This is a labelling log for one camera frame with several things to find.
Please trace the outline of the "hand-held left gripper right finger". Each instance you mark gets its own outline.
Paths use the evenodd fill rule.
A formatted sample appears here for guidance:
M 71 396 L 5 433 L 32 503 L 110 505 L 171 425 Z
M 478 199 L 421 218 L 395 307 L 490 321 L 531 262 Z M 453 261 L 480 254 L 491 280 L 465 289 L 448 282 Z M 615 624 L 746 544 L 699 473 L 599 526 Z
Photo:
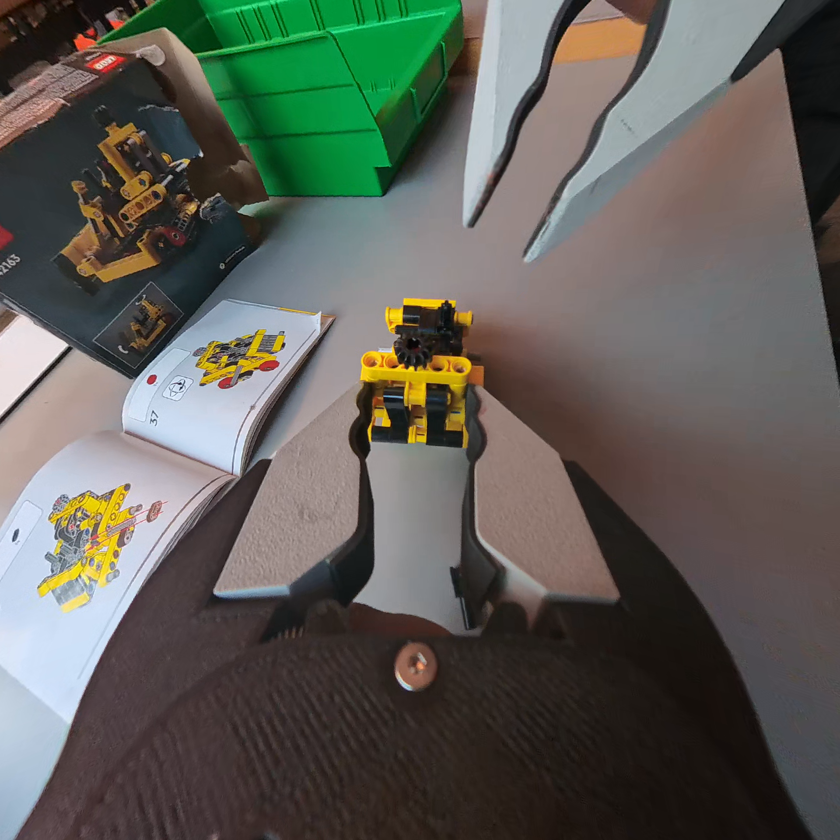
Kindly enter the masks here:
M 559 453 L 480 385 L 465 402 L 468 474 L 459 582 L 484 628 L 505 603 L 533 628 L 554 603 L 611 606 L 620 592 Z

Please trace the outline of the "lego instruction booklet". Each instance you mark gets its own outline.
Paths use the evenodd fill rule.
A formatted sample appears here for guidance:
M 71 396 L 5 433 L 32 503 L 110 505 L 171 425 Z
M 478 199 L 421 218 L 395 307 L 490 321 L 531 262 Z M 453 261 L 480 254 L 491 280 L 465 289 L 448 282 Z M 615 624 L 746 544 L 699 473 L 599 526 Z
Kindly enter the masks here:
M 122 429 L 64 447 L 2 526 L 1 664 L 71 722 L 146 580 L 242 476 L 321 312 L 225 300 L 135 379 Z

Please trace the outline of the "dark lego set box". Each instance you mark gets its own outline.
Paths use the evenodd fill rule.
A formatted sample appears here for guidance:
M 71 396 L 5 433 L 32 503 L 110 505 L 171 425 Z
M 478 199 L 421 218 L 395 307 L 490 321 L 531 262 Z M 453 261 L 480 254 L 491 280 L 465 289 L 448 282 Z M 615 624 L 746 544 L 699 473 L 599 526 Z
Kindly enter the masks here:
M 268 198 L 197 58 L 156 29 L 2 100 L 2 310 L 134 378 L 256 235 Z

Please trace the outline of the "green plastic storage bin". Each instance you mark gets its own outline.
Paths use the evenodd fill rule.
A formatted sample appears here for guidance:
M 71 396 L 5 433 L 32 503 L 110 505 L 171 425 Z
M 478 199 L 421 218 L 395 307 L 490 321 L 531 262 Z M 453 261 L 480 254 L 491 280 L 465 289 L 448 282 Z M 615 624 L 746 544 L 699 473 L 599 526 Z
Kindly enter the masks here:
M 382 196 L 464 45 L 458 1 L 160 1 L 270 196 Z

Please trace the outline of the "yellow black lego vehicle model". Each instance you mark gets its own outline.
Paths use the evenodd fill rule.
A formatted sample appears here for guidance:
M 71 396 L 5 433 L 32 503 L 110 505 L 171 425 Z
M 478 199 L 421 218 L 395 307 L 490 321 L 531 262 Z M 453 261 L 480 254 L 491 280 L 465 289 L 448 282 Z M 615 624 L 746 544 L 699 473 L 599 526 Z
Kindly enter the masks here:
M 385 323 L 392 347 L 361 360 L 371 394 L 369 441 L 465 448 L 468 385 L 481 383 L 465 351 L 472 312 L 449 299 L 405 298 L 385 310 Z

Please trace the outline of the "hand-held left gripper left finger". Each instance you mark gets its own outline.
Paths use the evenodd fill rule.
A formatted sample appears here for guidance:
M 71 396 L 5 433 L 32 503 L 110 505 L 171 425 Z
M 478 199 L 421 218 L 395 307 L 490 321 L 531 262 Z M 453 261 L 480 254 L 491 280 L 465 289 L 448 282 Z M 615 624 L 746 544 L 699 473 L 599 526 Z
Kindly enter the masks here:
M 270 461 L 215 584 L 224 599 L 350 602 L 373 571 L 370 388 L 353 384 Z

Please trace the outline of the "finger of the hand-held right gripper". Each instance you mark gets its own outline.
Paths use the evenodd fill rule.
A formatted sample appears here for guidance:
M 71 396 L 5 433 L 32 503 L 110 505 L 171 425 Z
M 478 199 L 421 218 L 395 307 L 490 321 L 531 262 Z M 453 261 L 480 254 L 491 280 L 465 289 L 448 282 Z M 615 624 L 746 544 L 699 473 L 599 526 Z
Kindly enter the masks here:
M 600 212 L 720 95 L 782 1 L 664 2 L 651 44 L 592 127 L 523 254 L 547 255 Z
M 469 125 L 463 225 L 476 226 L 542 95 L 564 31 L 562 1 L 490 1 Z

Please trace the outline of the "white sheet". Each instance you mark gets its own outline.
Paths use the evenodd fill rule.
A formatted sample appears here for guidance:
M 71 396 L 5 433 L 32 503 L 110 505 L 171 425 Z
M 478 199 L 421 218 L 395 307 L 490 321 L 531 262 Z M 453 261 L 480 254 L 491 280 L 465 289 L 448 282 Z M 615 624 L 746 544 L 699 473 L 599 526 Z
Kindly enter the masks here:
M 1 420 L 31 393 L 70 351 L 64 340 L 25 316 L 2 313 Z

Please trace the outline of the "cluttered dark shelf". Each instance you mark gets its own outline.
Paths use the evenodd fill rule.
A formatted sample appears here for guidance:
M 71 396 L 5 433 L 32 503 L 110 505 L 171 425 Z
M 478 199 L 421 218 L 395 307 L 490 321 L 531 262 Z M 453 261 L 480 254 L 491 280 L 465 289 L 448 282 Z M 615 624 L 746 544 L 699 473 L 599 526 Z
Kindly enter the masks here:
M 40 61 L 48 65 L 96 43 L 152 1 L 2 1 L 1 85 Z

